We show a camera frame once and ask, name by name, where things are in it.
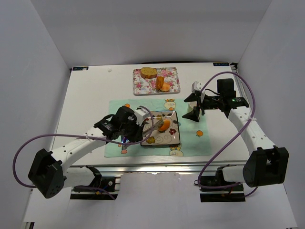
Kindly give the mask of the silver metal tongs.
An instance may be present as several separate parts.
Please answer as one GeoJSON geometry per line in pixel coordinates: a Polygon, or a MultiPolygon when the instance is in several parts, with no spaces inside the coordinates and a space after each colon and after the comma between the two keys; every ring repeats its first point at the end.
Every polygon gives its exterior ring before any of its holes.
{"type": "Polygon", "coordinates": [[[159,120],[152,125],[152,122],[144,122],[142,136],[147,137],[151,135],[153,131],[160,129],[164,124],[163,120],[159,120]]]}

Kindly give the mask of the smooth orange oval bread roll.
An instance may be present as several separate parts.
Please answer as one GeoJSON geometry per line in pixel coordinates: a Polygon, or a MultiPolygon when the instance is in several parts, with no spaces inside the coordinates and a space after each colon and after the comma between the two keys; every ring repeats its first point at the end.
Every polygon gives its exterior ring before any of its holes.
{"type": "Polygon", "coordinates": [[[160,132],[166,131],[170,127],[170,125],[171,125],[171,122],[167,119],[164,119],[163,120],[163,125],[161,127],[159,127],[158,130],[160,132]]]}

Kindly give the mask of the dark orange bread wedge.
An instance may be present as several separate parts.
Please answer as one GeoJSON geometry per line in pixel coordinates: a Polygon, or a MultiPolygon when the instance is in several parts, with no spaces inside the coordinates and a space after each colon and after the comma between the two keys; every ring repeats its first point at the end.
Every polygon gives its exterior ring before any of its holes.
{"type": "Polygon", "coordinates": [[[155,86],[155,88],[157,90],[160,90],[163,87],[163,84],[164,84],[164,77],[158,76],[156,78],[156,86],[155,86]]]}

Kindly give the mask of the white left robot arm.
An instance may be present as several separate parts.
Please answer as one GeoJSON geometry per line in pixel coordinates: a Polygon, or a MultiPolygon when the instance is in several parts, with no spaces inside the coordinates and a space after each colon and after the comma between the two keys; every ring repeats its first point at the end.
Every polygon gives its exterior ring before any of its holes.
{"type": "Polygon", "coordinates": [[[115,114],[109,114],[94,124],[84,135],[59,148],[36,153],[28,178],[45,198],[52,198],[66,187],[100,190],[102,175],[98,169],[86,165],[72,165],[93,150],[114,142],[119,137],[127,144],[143,140],[144,121],[150,112],[140,106],[132,110],[121,106],[115,114]]]}

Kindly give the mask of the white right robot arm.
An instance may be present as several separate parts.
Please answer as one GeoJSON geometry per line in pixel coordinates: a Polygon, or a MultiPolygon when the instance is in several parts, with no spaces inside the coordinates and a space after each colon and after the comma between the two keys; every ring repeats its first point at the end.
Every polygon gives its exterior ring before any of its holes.
{"type": "Polygon", "coordinates": [[[246,99],[236,95],[233,79],[218,80],[215,96],[206,95],[203,85],[196,81],[185,102],[196,103],[192,111],[183,115],[183,118],[195,122],[199,122],[200,115],[204,115],[206,110],[223,112],[249,151],[245,165],[219,167],[213,178],[201,176],[198,186],[203,189],[225,189],[241,183],[246,183],[249,187],[261,187],[284,182],[289,153],[286,148],[277,147],[266,136],[252,117],[246,99]]]}

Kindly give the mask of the round pale bread bun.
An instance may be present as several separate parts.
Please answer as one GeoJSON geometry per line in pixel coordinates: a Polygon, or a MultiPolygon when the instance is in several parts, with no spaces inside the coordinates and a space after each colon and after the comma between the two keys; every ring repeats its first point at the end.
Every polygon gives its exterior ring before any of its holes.
{"type": "Polygon", "coordinates": [[[170,90],[171,86],[168,83],[163,83],[162,87],[160,88],[160,90],[162,92],[168,92],[170,90]]]}

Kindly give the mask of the iridescent purple spoon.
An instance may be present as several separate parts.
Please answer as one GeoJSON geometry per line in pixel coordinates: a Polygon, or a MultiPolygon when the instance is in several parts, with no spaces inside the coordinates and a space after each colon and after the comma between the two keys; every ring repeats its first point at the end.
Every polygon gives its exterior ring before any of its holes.
{"type": "Polygon", "coordinates": [[[122,137],[122,150],[121,150],[122,154],[126,154],[127,153],[127,146],[124,145],[125,143],[126,143],[126,138],[122,137]]]}

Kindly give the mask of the flower-painted square ceramic plate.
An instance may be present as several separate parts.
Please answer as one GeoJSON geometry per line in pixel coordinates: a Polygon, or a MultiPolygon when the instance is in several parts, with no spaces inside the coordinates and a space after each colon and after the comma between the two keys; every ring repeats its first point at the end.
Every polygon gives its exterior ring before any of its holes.
{"type": "MultiPolygon", "coordinates": [[[[155,130],[152,134],[141,143],[141,146],[169,146],[180,144],[180,132],[178,115],[176,111],[153,111],[153,123],[167,119],[171,122],[170,127],[163,132],[155,130]]],[[[152,122],[152,119],[148,117],[146,122],[152,122]]]]}

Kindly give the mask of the light green cartoon placemat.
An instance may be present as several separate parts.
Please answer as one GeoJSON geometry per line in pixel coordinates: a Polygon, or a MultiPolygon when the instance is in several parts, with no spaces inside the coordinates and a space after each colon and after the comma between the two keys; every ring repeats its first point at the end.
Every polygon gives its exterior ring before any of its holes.
{"type": "Polygon", "coordinates": [[[109,112],[113,114],[122,105],[136,109],[142,105],[153,111],[176,111],[179,122],[180,144],[169,146],[141,146],[132,145],[127,147],[127,153],[122,154],[121,144],[108,144],[105,147],[104,156],[207,156],[212,153],[208,135],[208,127],[204,117],[200,122],[184,119],[182,116],[188,111],[189,104],[183,99],[134,99],[113,100],[109,104],[109,112]]]}

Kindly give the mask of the floral rectangular serving tray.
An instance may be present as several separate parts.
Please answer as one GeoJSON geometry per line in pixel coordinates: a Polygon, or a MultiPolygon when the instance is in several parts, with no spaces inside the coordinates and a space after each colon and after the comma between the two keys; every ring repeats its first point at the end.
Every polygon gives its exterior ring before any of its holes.
{"type": "Polygon", "coordinates": [[[181,91],[180,81],[176,67],[157,67],[157,76],[152,79],[141,77],[141,69],[134,69],[132,76],[133,94],[155,95],[155,94],[177,94],[181,91]],[[164,82],[169,84],[169,90],[166,92],[156,89],[157,77],[163,77],[164,82]]]}

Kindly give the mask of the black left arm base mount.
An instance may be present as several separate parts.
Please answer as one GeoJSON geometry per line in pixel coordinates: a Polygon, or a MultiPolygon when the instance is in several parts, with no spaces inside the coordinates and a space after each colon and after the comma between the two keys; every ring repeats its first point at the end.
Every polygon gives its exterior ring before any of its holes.
{"type": "Polygon", "coordinates": [[[118,178],[102,175],[93,166],[72,167],[67,171],[71,199],[115,200],[118,196],[118,178]]]}

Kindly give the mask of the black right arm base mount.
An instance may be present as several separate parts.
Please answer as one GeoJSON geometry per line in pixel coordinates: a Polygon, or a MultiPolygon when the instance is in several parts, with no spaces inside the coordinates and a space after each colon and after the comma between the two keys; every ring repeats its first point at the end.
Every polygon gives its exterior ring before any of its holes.
{"type": "Polygon", "coordinates": [[[194,184],[201,202],[245,202],[243,166],[218,167],[213,176],[202,175],[194,184]]]}

